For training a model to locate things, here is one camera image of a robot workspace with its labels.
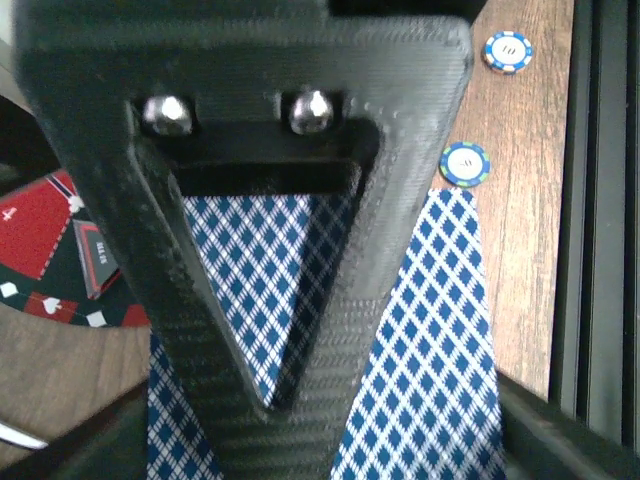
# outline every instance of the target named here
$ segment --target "bolt head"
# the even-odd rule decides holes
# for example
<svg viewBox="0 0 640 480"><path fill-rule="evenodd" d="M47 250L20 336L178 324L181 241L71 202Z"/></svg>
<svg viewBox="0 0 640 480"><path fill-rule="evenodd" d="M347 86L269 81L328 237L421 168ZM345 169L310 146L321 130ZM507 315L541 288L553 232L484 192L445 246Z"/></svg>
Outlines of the bolt head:
<svg viewBox="0 0 640 480"><path fill-rule="evenodd" d="M181 137L193 131L189 105L171 95L149 98L144 104L142 120L154 133L165 137Z"/></svg>
<svg viewBox="0 0 640 480"><path fill-rule="evenodd" d="M291 105L289 125L298 135L324 132L333 122L331 100L321 91L301 93Z"/></svg>

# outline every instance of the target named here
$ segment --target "red and black mat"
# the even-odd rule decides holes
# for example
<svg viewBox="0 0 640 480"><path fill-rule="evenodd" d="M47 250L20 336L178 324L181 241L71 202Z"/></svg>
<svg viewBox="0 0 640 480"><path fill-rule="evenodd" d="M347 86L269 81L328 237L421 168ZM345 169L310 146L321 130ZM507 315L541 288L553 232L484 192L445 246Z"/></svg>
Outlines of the red and black mat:
<svg viewBox="0 0 640 480"><path fill-rule="evenodd" d="M0 198L0 302L73 325L148 324L62 170Z"/></svg>

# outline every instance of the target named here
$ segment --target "wood surface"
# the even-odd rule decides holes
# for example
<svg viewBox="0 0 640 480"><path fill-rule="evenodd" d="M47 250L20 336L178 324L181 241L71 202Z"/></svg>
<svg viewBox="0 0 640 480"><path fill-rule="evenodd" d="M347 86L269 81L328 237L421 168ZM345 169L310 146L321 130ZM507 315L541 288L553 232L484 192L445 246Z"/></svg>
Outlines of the wood surface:
<svg viewBox="0 0 640 480"><path fill-rule="evenodd" d="M571 43L571 0L489 0L474 26L477 60L451 141L489 153L475 188L497 364L546 396ZM533 43L514 77L488 70L485 40L516 30ZM438 175L435 187L447 184ZM149 330L92 330L0 305L0 421L52 439L142 380ZM0 466L25 452L0 444Z"/></svg>

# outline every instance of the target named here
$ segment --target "diamond pattern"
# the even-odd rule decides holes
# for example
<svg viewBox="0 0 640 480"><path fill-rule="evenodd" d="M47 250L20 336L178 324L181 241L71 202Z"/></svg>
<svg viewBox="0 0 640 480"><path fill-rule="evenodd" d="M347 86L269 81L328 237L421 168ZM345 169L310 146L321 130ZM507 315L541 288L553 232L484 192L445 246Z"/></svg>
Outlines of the diamond pattern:
<svg viewBox="0 0 640 480"><path fill-rule="evenodd" d="M212 286L265 402L291 380L330 287L349 197L189 198ZM332 479L504 478L497 380L471 194L430 192L372 346ZM150 479L220 479L155 337Z"/></svg>

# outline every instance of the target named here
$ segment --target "casino chip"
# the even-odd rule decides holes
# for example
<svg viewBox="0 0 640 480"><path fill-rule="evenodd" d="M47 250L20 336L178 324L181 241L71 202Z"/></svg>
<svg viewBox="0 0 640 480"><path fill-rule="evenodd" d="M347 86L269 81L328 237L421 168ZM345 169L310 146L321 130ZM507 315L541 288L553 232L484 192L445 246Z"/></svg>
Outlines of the casino chip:
<svg viewBox="0 0 640 480"><path fill-rule="evenodd" d="M491 163L480 145L457 142L442 153L440 171L447 180L458 187L475 187L489 176Z"/></svg>
<svg viewBox="0 0 640 480"><path fill-rule="evenodd" d="M487 40L484 60L492 70L504 75L514 75L533 57L531 42L521 33L502 31Z"/></svg>

